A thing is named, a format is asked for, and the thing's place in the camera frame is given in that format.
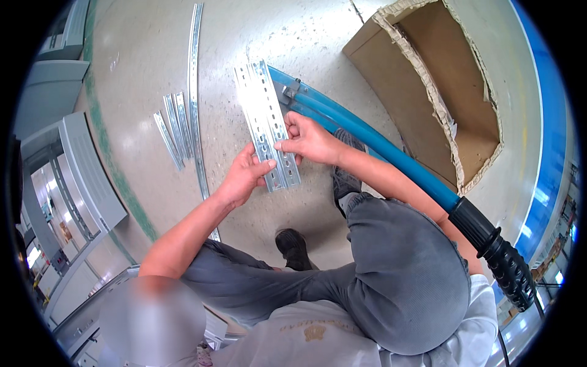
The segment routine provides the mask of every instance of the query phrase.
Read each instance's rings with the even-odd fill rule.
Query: open cardboard box
[[[503,147],[501,121],[481,56],[449,5],[385,6],[343,52],[383,103],[409,155],[458,194],[477,184]]]

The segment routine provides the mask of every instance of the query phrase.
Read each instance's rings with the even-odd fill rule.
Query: shoe
[[[346,130],[339,128],[334,133],[332,133],[332,135],[348,146],[352,146],[353,148],[359,149],[360,151],[365,151],[365,145]],[[338,201],[350,193],[360,193],[361,184],[362,182],[359,179],[347,171],[341,169],[338,166],[333,168],[332,189],[334,191],[334,204],[338,210],[340,210],[344,218],[346,218],[345,212],[340,207]]]
[[[275,244],[287,260],[286,267],[296,271],[312,270],[306,241],[298,231],[291,228],[279,231],[275,236]]]

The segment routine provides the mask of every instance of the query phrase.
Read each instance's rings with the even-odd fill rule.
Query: black handle
[[[520,312],[530,308],[536,296],[534,279],[518,250],[501,237],[501,228],[495,228],[465,197],[460,198],[448,219],[475,247],[477,257],[487,260],[508,300]]]

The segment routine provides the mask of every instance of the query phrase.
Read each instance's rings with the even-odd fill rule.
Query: green floor stripe
[[[83,59],[90,62],[90,67],[87,70],[83,83],[86,86],[87,102],[90,108],[92,126],[94,127],[95,131],[94,141],[97,142],[100,151],[102,152],[102,157],[104,158],[103,163],[106,163],[106,166],[110,171],[113,184],[118,189],[122,200],[124,200],[126,203],[127,208],[130,210],[130,213],[133,215],[133,217],[137,220],[145,235],[147,235],[147,237],[152,242],[155,242],[159,235],[157,234],[153,223],[151,223],[147,217],[147,213],[139,203],[138,198],[130,188],[126,176],[112,157],[110,139],[108,138],[108,132],[106,131],[106,126],[102,120],[102,111],[100,110],[100,103],[98,102],[96,95],[95,80],[92,71],[93,31],[94,20],[96,16],[96,4],[97,0],[90,1],[90,6],[86,17],[85,42],[83,45]]]
[[[126,257],[126,260],[128,260],[130,262],[130,265],[138,264],[135,261],[134,257],[132,257],[132,255],[130,255],[130,253],[128,251],[126,251],[126,247],[122,246],[122,243],[120,243],[120,240],[118,239],[118,236],[116,235],[116,233],[114,233],[113,231],[110,231],[110,232],[108,232],[108,235],[112,239],[112,242],[114,242],[114,245],[116,245],[116,247],[118,247],[118,249],[120,250],[120,252],[122,252],[124,257]]]

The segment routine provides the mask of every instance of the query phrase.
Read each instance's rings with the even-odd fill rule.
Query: hand
[[[290,111],[284,121],[289,139],[276,142],[274,148],[296,153],[297,165],[302,163],[303,157],[316,163],[337,165],[340,153],[348,148],[309,117]]]
[[[249,142],[232,161],[222,185],[214,193],[231,210],[246,203],[254,188],[265,186],[263,176],[277,165],[273,159],[259,163],[259,158],[252,156],[254,153],[255,146]]]

